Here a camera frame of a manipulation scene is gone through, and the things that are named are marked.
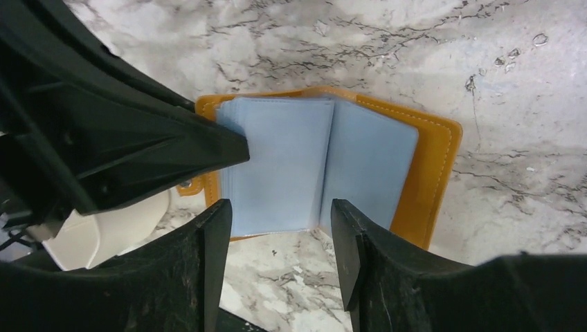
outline open notebook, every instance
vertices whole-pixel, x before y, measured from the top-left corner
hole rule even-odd
[[[216,121],[246,137],[250,161],[219,172],[232,237],[330,230],[332,199],[389,229],[418,141],[416,128],[338,98],[238,97]]]

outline marble surface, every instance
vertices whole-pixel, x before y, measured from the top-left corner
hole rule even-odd
[[[439,255],[587,252],[585,1],[67,3],[187,98],[326,84],[459,121]],[[321,233],[232,243],[224,281],[222,306],[270,331],[350,330]]]

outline white object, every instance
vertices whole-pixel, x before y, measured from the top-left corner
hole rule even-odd
[[[74,210],[43,245],[62,270],[93,268],[149,236],[169,204],[165,191],[115,211],[81,216]]]

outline page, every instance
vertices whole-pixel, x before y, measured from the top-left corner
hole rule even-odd
[[[327,153],[320,228],[332,235],[332,199],[347,199],[389,229],[416,148],[416,128],[337,100]]]
[[[232,237],[315,228],[334,101],[235,98],[220,125],[244,135],[250,161],[219,171],[233,206]]]

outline black object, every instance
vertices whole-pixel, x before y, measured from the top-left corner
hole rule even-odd
[[[414,246],[344,200],[332,203],[332,234],[354,332],[587,331],[586,255],[468,266]]]
[[[92,270],[55,272],[41,263],[43,256],[0,263],[0,326],[216,331],[231,219],[230,202],[219,201],[174,232]]]
[[[242,136],[107,52],[61,1],[0,1],[0,53],[6,229],[123,208],[249,158]]]

